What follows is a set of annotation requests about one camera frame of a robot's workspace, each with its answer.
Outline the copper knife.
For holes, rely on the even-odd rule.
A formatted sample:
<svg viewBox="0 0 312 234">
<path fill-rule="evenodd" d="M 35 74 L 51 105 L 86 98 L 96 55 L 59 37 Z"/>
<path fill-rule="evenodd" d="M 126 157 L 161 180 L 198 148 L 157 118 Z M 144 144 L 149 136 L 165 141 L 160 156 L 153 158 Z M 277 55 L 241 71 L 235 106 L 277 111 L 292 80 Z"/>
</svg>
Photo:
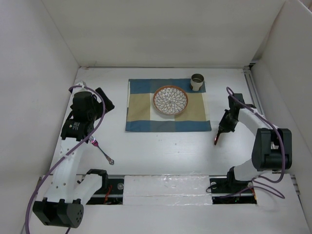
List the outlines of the copper knife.
<svg viewBox="0 0 312 234">
<path fill-rule="evenodd" d="M 220 137 L 220 134 L 221 134 L 221 132 L 218 131 L 217 134 L 216 134 L 216 137 L 215 137 L 215 139 L 214 139 L 214 145 L 217 145 L 217 142 L 218 142 L 218 139 L 219 139 L 219 137 Z"/>
</svg>

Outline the blue beige checkered placemat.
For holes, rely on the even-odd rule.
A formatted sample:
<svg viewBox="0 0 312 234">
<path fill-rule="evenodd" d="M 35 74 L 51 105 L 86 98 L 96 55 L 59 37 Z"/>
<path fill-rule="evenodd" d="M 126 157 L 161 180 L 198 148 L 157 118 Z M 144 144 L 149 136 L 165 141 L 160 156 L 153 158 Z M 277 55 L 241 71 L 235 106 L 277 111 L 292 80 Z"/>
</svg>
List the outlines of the blue beige checkered placemat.
<svg viewBox="0 0 312 234">
<path fill-rule="evenodd" d="M 188 105 L 178 115 L 164 115 L 153 104 L 155 92 L 163 86 L 176 86 L 186 92 Z M 129 79 L 127 132 L 209 132 L 212 130 L 205 85 L 191 89 L 190 78 Z"/>
</svg>

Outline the iridescent metal fork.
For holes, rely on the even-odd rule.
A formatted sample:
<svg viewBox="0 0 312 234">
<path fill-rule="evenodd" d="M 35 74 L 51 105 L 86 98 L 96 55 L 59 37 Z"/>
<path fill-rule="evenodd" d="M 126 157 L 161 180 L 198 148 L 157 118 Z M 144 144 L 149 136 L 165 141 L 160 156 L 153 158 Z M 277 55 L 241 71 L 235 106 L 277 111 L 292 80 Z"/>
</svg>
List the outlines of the iridescent metal fork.
<svg viewBox="0 0 312 234">
<path fill-rule="evenodd" d="M 90 136 L 89 137 L 89 140 L 90 142 L 92 143 L 93 146 L 97 147 L 105 156 L 105 158 L 107 159 L 107 161 L 109 162 L 110 165 L 114 165 L 115 162 L 112 158 L 110 158 L 99 146 L 99 143 L 98 141 L 93 137 L 93 136 Z"/>
</svg>

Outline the patterned ceramic plate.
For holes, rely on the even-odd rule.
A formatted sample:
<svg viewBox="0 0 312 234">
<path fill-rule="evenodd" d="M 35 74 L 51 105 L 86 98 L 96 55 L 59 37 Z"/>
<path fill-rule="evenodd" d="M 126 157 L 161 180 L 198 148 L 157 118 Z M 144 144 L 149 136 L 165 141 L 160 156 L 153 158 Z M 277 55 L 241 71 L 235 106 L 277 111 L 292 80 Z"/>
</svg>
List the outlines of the patterned ceramic plate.
<svg viewBox="0 0 312 234">
<path fill-rule="evenodd" d="M 154 93 L 153 105 L 160 113 L 175 116 L 186 109 L 188 96 L 183 89 L 177 86 L 163 86 Z"/>
</svg>

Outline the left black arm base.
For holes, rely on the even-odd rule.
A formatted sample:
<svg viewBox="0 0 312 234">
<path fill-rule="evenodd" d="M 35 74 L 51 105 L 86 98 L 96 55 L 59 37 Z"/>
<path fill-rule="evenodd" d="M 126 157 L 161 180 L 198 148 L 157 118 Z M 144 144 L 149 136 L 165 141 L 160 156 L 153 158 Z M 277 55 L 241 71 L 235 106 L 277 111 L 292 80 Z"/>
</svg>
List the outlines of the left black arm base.
<svg viewBox="0 0 312 234">
<path fill-rule="evenodd" d="M 87 174 L 75 188 L 75 199 L 83 205 L 121 205 L 124 178 L 110 178 L 105 172 Z"/>
</svg>

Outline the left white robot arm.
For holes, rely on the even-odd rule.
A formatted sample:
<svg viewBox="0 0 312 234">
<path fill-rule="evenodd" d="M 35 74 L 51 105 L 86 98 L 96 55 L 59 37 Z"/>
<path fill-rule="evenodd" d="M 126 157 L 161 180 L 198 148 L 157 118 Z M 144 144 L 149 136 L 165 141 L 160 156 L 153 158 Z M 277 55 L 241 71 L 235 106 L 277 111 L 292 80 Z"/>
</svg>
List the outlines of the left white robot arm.
<svg viewBox="0 0 312 234">
<path fill-rule="evenodd" d="M 76 175 L 85 147 L 94 143 L 93 134 L 114 105 L 101 88 L 93 90 L 78 84 L 69 91 L 73 99 L 71 112 L 60 133 L 59 159 L 48 172 L 53 178 L 43 199 L 29 202 L 26 231 L 29 231 L 30 212 L 45 226 L 77 228 L 92 195 L 109 189 L 106 170 L 90 169 L 80 183 L 76 182 Z"/>
</svg>

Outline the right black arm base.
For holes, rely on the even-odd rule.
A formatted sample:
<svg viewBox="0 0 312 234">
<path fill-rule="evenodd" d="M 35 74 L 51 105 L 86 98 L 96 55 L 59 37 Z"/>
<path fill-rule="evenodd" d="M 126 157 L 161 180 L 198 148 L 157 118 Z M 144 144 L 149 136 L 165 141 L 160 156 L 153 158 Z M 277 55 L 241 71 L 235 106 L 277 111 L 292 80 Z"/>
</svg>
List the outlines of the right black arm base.
<svg viewBox="0 0 312 234">
<path fill-rule="evenodd" d="M 238 181 L 232 170 L 226 176 L 210 177 L 210 185 L 206 193 L 212 195 L 213 205 L 224 204 L 257 204 L 251 181 Z"/>
</svg>

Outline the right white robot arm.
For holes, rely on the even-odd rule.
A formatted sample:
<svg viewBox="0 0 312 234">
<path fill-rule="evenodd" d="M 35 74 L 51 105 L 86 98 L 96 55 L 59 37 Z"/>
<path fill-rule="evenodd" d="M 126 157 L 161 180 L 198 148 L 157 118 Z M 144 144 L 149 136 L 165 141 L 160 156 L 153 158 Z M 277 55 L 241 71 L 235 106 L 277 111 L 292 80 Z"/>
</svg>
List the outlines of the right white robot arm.
<svg viewBox="0 0 312 234">
<path fill-rule="evenodd" d="M 233 166 L 222 183 L 231 192 L 237 192 L 243 184 L 261 177 L 266 171 L 280 171 L 281 181 L 286 170 L 292 166 L 292 133 L 279 128 L 261 115 L 252 104 L 246 104 L 240 93 L 229 94 L 229 109 L 219 123 L 214 144 L 222 133 L 234 132 L 240 122 L 255 136 L 251 159 Z"/>
</svg>

